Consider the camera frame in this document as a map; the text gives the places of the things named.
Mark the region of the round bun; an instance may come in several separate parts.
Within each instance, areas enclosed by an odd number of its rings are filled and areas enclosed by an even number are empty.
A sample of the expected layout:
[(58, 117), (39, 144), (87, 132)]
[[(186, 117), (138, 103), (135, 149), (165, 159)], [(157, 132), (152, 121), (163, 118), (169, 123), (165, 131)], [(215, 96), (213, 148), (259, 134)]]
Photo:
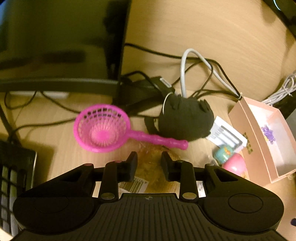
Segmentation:
[(195, 167), (201, 167), (203, 156), (193, 156), (193, 153), (180, 149), (168, 149), (163, 146), (141, 144), (137, 153), (137, 169), (134, 179), (119, 184), (119, 193), (175, 193), (179, 194), (178, 182), (166, 181), (161, 166), (162, 152), (167, 151), (172, 160), (191, 162)]

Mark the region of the pink and teal bird toy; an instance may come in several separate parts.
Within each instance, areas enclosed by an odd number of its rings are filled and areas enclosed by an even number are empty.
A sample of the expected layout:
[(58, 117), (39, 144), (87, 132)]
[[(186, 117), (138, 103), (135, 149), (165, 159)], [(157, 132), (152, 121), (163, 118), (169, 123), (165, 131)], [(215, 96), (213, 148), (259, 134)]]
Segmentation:
[(241, 154), (234, 152), (229, 145), (222, 145), (215, 153), (214, 159), (225, 170), (241, 176), (247, 171)]

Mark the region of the pink plastic toy strainer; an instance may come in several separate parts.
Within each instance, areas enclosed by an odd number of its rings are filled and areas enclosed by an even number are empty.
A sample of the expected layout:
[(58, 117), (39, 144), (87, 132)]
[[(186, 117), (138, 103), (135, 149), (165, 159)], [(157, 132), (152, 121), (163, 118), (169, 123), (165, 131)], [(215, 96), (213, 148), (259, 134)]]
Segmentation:
[(81, 111), (74, 122), (73, 132), (75, 140), (82, 148), (97, 153), (112, 152), (130, 138), (181, 150), (186, 150), (189, 146), (186, 140), (163, 138), (132, 130), (128, 115), (121, 108), (110, 104), (96, 104)]

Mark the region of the purple bead trinket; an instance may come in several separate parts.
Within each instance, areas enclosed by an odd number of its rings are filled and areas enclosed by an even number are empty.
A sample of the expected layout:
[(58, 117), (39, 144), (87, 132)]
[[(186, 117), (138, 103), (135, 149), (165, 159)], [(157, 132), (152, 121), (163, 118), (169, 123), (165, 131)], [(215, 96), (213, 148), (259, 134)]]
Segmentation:
[(261, 130), (262, 130), (262, 133), (263, 133), (265, 139), (267, 141), (269, 141), (270, 144), (272, 145), (276, 141), (276, 139), (273, 135), (273, 131), (267, 125), (261, 127)]

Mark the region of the black plush toy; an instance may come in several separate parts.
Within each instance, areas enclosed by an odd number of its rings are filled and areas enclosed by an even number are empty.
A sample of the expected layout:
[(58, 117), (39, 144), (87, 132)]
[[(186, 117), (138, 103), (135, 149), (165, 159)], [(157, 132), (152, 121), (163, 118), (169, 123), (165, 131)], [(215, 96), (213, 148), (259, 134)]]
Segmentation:
[(144, 123), (151, 135), (191, 142), (209, 136), (214, 119), (214, 113), (205, 99), (184, 98), (172, 93), (163, 102), (158, 125), (153, 117), (145, 117)]

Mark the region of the white battery charger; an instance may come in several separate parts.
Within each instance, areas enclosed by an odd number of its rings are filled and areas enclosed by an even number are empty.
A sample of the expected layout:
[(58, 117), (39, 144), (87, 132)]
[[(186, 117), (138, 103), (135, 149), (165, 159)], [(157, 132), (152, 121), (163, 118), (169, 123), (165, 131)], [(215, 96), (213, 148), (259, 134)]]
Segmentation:
[(219, 116), (215, 117), (210, 135), (206, 139), (218, 147), (228, 145), (236, 153), (247, 146), (247, 139)]

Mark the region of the black power adapter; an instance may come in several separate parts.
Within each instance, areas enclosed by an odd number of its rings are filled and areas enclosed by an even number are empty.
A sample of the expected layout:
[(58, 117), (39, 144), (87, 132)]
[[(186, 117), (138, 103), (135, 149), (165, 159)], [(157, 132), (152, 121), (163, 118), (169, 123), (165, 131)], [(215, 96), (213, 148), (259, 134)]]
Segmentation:
[(120, 87), (118, 103), (130, 105), (151, 98), (163, 100), (171, 92), (175, 93), (172, 85), (161, 76), (156, 76), (151, 78), (151, 82), (143, 79), (131, 83), (123, 83)]

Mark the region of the pink cardboard box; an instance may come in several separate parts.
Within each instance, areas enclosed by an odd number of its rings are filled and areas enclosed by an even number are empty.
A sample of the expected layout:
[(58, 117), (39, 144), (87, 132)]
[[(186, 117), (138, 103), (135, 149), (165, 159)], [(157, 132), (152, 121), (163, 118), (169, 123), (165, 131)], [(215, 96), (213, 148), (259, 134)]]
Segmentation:
[[(247, 139), (242, 150), (250, 181), (265, 186), (295, 173), (295, 138), (280, 110), (243, 97), (229, 112), (234, 129)], [(262, 133), (267, 125), (276, 141)]]

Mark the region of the black keyboard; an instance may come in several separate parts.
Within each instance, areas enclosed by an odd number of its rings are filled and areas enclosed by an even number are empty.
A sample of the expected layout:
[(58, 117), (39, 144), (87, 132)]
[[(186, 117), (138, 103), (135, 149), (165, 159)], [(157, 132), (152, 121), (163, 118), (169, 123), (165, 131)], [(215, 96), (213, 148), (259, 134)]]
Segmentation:
[(1, 229), (13, 237), (19, 233), (13, 205), (32, 188), (36, 160), (35, 151), (1, 141)]

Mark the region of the black computer monitor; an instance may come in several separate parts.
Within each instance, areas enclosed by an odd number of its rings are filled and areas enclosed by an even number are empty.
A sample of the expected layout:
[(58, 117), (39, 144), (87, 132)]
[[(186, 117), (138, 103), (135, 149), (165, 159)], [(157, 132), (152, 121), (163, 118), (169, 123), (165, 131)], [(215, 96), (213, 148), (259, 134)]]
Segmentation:
[(116, 96), (130, 1), (1, 1), (1, 92)]

